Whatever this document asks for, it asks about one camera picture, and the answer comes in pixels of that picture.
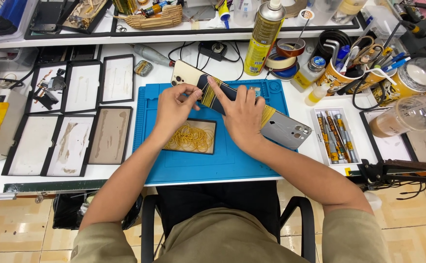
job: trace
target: tiled floor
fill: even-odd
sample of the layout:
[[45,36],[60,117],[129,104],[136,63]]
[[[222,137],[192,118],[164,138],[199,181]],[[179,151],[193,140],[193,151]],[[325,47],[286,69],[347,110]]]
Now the tiled floor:
[[[406,185],[374,193],[383,203],[375,211],[383,228],[392,263],[426,263],[426,191],[409,200],[396,200],[400,192],[417,190]],[[278,194],[282,211],[292,196],[304,196],[292,185],[278,182]],[[41,204],[34,199],[0,201],[0,263],[65,263],[70,253],[76,231],[52,229],[53,210],[51,200]],[[322,262],[321,241],[323,211],[321,205],[311,201],[315,217],[316,257]],[[155,243],[163,234],[161,220],[155,218]],[[281,244],[300,253],[300,212],[296,211],[281,231]],[[135,255],[140,259],[140,225],[125,231]]]

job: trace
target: power adapter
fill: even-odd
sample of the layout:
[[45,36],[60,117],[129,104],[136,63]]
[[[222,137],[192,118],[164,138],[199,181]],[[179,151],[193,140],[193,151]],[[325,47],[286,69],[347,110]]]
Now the power adapter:
[[228,51],[228,46],[218,41],[201,41],[198,44],[198,52],[214,60],[221,61]]

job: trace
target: khaki shirt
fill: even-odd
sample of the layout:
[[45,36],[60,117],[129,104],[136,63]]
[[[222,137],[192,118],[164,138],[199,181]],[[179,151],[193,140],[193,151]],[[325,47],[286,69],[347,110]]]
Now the khaki shirt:
[[[323,221],[323,263],[389,262],[375,217],[355,209],[333,210]],[[120,226],[89,225],[75,238],[71,263],[136,263]],[[157,263],[308,261],[280,246],[251,214],[227,208],[200,212],[175,225]]]

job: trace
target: hand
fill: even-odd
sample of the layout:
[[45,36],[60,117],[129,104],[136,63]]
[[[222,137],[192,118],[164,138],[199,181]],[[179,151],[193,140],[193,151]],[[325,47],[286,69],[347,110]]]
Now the hand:
[[260,129],[265,99],[258,97],[256,103],[255,91],[240,85],[236,100],[231,101],[211,77],[207,79],[226,113],[223,120],[229,135],[241,150],[253,151],[254,146],[264,139]]
[[162,136],[162,140],[166,141],[164,144],[187,120],[191,109],[200,110],[195,102],[201,96],[201,89],[187,83],[167,88],[159,95],[158,113],[153,132]]

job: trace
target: yellow spray can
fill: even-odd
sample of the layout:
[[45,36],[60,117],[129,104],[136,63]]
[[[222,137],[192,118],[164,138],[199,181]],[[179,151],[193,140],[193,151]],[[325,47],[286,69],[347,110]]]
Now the yellow spray can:
[[285,20],[286,9],[280,0],[263,3],[257,12],[251,41],[244,60],[244,72],[257,76],[265,65],[268,54],[275,44],[278,32]]

